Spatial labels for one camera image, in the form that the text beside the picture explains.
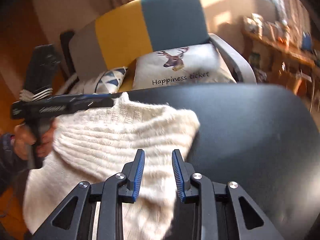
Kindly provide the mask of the person's dark sleeved left forearm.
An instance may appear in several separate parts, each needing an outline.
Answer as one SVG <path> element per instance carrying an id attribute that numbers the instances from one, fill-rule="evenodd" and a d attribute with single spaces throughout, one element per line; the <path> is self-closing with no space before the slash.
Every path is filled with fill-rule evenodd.
<path id="1" fill-rule="evenodd" d="M 13 138 L 10 133 L 1 135 L 1 195 L 7 190 L 15 175 L 16 155 L 11 144 Z"/>

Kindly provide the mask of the person's left hand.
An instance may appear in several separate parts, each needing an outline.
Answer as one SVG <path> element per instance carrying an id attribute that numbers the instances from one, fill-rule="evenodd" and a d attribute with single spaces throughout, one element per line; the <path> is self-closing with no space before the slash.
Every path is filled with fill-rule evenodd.
<path id="1" fill-rule="evenodd" d="M 50 128 L 42 136 L 40 146 L 37 146 L 37 156 L 40 158 L 46 157 L 53 150 L 54 132 L 56 129 L 55 119 L 51 122 Z M 15 154 L 22 160 L 28 160 L 28 147 L 36 142 L 36 138 L 30 128 L 25 125 L 17 125 L 14 129 L 15 139 L 13 142 Z"/>

